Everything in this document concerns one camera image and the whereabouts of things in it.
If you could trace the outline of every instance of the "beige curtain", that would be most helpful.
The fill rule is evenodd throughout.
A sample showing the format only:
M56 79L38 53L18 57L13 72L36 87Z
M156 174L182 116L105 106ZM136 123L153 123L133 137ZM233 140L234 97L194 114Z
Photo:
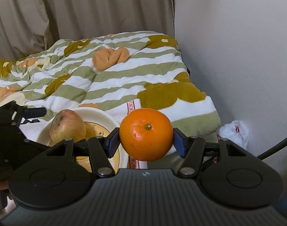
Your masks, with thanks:
M173 0L0 0L0 59L17 60L60 38L150 30L174 37Z

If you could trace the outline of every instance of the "blue gripper pad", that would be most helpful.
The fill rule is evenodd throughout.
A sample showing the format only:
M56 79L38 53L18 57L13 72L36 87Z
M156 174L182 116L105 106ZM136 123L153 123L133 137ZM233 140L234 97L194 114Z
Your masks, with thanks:
M116 127L107 137L105 137L105 148L108 158L112 158L115 155L120 143L119 128Z
M186 137L178 128L174 128L174 147L181 158L185 158L188 151L188 137Z

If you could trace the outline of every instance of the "plate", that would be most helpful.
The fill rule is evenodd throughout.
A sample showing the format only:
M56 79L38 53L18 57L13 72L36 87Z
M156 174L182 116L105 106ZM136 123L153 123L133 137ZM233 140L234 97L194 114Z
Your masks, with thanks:
M87 129L86 139L95 136L107 137L110 132L113 131L114 128L119 127L119 123L112 116L102 110L91 107L79 107L73 109L73 111L79 114L85 122ZM50 147L54 145L51 141L49 134L52 121L53 119L51 119L50 122L44 127L44 129L39 134L36 142ZM119 168L127 168L128 157L128 154L125 152L122 145L120 144L115 155L111 159L109 159L115 173L117 173ZM86 168L87 171L91 172L88 157L78 156L77 163L82 167Z

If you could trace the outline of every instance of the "plastic bag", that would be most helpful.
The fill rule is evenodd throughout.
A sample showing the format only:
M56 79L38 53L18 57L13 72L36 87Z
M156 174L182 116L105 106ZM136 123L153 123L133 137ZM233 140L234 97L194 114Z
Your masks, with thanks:
M218 135L221 138L227 138L243 149L247 148L248 144L248 128L243 122L235 120L232 123L225 124L219 129Z

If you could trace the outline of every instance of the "metal screw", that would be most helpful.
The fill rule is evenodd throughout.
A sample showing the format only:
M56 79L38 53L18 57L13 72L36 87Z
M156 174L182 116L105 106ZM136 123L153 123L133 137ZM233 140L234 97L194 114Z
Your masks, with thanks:
M195 169L191 168L191 167L182 167L180 169L180 172L183 175L193 175L195 173Z
M112 169L109 167L101 167L97 169L97 173L100 175L109 175L112 173Z

